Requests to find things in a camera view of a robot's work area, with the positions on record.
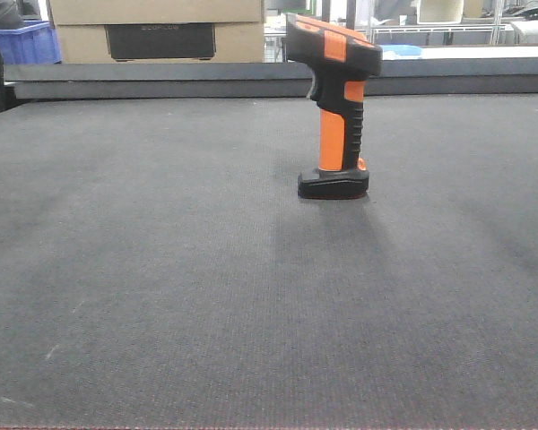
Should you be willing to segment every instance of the scanner base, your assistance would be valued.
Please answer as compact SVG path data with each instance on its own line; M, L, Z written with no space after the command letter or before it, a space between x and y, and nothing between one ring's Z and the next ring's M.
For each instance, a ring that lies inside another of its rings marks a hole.
M368 170L352 168L329 172L315 168L299 175L299 197L304 199L358 199L368 189Z

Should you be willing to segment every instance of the orange and black scanner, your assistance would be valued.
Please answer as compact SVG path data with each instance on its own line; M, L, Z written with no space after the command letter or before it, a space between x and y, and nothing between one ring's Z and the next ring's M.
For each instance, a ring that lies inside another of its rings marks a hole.
M299 176L299 196L354 199L369 189L360 158L365 83L379 75L383 51L355 30L287 14L287 56L315 75L310 92L321 108L319 167Z

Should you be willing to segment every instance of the white surface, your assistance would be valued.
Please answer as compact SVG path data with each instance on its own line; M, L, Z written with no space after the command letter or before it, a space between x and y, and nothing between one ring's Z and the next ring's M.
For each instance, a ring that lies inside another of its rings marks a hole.
M464 0L418 0L419 24L458 24L463 19Z
M522 36L538 36L538 21L515 21L510 25Z
M383 52L383 60L418 60L419 58L422 56L399 56L393 51Z
M421 58L538 57L538 47L426 47Z
M370 6L369 0L357 0L356 25L369 25Z
M39 0L39 12L42 15L42 20L49 21L48 17L48 6L46 5L46 0Z

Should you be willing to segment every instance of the gray mat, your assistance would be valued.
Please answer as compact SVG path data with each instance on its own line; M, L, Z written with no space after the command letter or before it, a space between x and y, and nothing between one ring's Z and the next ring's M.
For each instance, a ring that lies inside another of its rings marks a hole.
M538 427L538 96L0 115L0 425Z

